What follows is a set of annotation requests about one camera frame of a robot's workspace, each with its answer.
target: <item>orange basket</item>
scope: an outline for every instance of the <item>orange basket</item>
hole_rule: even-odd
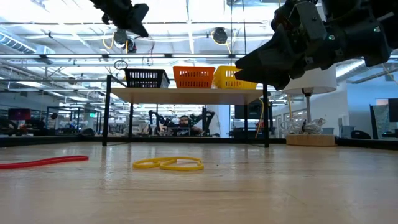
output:
[[[177,88],[211,88],[215,70],[214,67],[173,67]]]
[[[222,89],[255,90],[257,83],[235,79],[235,73],[240,71],[235,66],[219,66],[214,74],[214,84]]]

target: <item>screen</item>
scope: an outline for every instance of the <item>screen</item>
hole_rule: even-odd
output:
[[[398,122],[398,98],[388,99],[390,122]]]
[[[30,109],[8,109],[8,119],[11,121],[30,120]]]
[[[248,104],[248,119],[260,119],[262,104],[255,100]],[[244,105],[235,105],[235,119],[244,119]]]

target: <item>shelf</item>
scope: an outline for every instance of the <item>shelf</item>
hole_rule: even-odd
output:
[[[262,96],[262,90],[112,88],[130,103],[245,105]]]

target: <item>red cable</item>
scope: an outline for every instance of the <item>red cable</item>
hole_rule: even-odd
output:
[[[33,166],[43,166],[48,164],[56,164],[60,162],[73,162],[73,161],[87,161],[88,156],[61,156],[61,157],[53,157],[48,159],[41,159],[37,161],[30,162],[16,162],[10,164],[0,164],[0,169],[17,169],[17,168],[26,168]]]

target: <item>wooden table surface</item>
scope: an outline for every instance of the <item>wooden table surface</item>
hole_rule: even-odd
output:
[[[0,162],[83,154],[89,161],[0,170],[8,224],[395,224],[398,153],[343,147],[82,142],[0,149]],[[205,170],[132,170],[133,161],[202,157]]]
[[[262,90],[112,88],[130,103],[245,105],[262,96]]]

